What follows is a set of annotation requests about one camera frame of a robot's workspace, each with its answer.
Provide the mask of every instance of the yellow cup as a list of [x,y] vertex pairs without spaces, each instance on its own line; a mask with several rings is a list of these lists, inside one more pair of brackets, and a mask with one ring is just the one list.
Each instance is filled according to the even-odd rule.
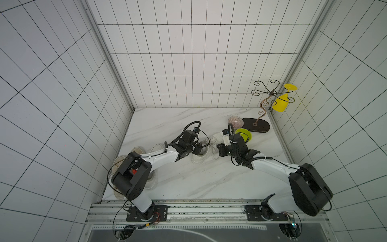
[[[286,83],[284,84],[284,87],[289,91],[295,91],[297,90],[297,87],[295,85],[292,85],[292,84],[289,84],[289,83]],[[279,96],[278,98],[276,98],[276,104],[273,105],[273,109],[276,110],[277,112],[283,112],[285,111],[286,107],[288,106],[288,102],[284,101],[284,100],[288,100],[288,94],[285,93],[281,96]]]
[[251,132],[248,131],[247,129],[237,129],[235,133],[240,134],[245,142],[247,141],[247,139],[248,141],[251,140],[251,137],[252,137]]

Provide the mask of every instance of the wrought iron stand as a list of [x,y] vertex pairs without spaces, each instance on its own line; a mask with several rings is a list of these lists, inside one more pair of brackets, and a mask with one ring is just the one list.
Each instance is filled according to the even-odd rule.
[[[270,124],[261,118],[266,115],[266,107],[267,106],[272,106],[272,105],[277,104],[277,102],[275,100],[269,101],[270,98],[272,96],[274,96],[278,99],[283,100],[282,98],[278,97],[278,94],[285,94],[285,93],[293,92],[293,91],[289,91],[289,92],[285,92],[285,93],[279,93],[276,91],[277,87],[279,86],[279,81],[270,80],[270,83],[277,83],[277,86],[274,89],[268,89],[262,81],[255,81],[254,82],[255,88],[257,88],[257,86],[262,84],[265,87],[265,91],[254,89],[251,91],[251,94],[253,94],[254,96],[259,96],[261,93],[266,93],[269,96],[267,98],[263,99],[262,102],[260,103],[259,106],[261,107],[262,111],[258,112],[258,115],[260,115],[260,116],[257,119],[255,119],[255,118],[243,118],[243,122],[244,122],[243,128],[244,129],[247,129],[251,132],[259,132],[259,133],[266,133],[267,131],[269,131]],[[295,100],[292,97],[288,97],[288,100],[283,100],[283,101],[285,101],[287,103],[294,103]]]

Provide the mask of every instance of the pink bowl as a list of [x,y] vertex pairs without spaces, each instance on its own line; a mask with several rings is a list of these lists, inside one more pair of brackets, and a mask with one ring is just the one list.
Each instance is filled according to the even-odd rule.
[[243,120],[238,116],[231,116],[228,119],[228,123],[231,123],[234,129],[239,129],[239,128],[242,128],[243,126]]

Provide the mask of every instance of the marble table surface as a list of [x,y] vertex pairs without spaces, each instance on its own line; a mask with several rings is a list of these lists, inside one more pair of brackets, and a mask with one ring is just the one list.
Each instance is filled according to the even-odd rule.
[[[155,144],[170,143],[192,121],[201,121],[200,127],[209,137],[227,128],[227,120],[257,117],[260,108],[137,108],[124,138],[119,155],[127,156],[132,148],[140,146],[149,152]],[[205,136],[200,133],[199,140]],[[271,127],[267,133],[252,132],[247,143],[267,156],[288,162],[278,138]],[[286,187],[283,181],[258,170],[234,166],[230,157],[208,158],[202,164],[191,162],[192,154],[158,168],[158,183],[144,190],[151,199],[263,199]],[[115,200],[108,186],[103,200]]]

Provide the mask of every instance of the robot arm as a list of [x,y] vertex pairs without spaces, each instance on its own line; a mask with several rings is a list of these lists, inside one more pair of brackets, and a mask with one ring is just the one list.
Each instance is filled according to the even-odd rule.
[[[187,130],[192,124],[198,124],[198,127]],[[199,121],[188,124],[181,135],[170,144],[164,143],[164,150],[142,155],[136,152],[129,153],[111,178],[112,183],[132,202],[145,219],[152,216],[154,207],[152,200],[142,192],[149,173],[162,165],[176,162],[189,153],[199,154],[205,147],[198,142],[199,127]],[[231,131],[229,128],[223,130],[224,143],[217,145],[219,156],[231,156],[238,165],[261,170],[289,185],[271,194],[262,202],[261,212],[265,219],[270,220],[276,213],[299,209],[310,216],[316,216],[332,198],[332,191],[313,166],[282,163],[257,150],[248,149],[243,137],[235,134],[232,126]]]

